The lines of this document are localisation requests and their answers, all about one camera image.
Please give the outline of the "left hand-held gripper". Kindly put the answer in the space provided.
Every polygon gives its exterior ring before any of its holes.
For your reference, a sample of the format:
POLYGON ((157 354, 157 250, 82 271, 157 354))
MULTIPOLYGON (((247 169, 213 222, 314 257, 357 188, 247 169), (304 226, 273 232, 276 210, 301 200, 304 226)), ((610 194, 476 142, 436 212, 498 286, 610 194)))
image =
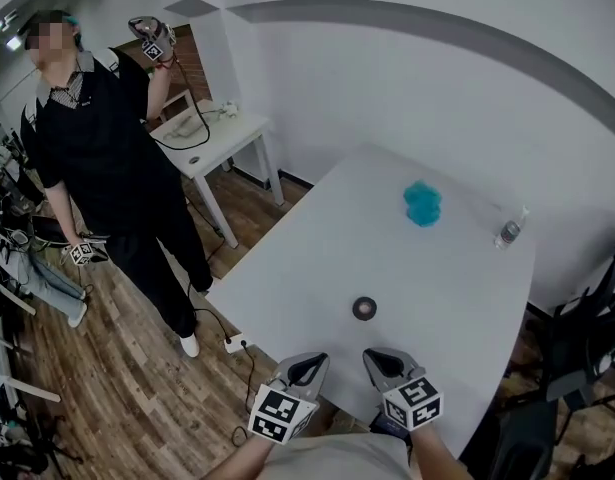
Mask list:
POLYGON ((307 352, 282 360, 272 379, 256 394, 248 431, 276 444, 287 444, 308 425, 329 369, 329 355, 307 352))

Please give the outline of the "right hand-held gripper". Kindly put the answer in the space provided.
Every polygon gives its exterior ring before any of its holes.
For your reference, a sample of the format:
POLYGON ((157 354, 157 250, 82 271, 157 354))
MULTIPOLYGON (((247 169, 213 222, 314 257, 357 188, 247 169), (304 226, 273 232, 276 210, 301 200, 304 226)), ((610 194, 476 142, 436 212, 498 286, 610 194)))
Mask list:
POLYGON ((408 353, 388 348, 368 348, 362 354, 371 384, 383 397, 387 418, 412 432, 443 415, 443 393, 408 353), (388 377, 419 377, 389 391, 388 377))

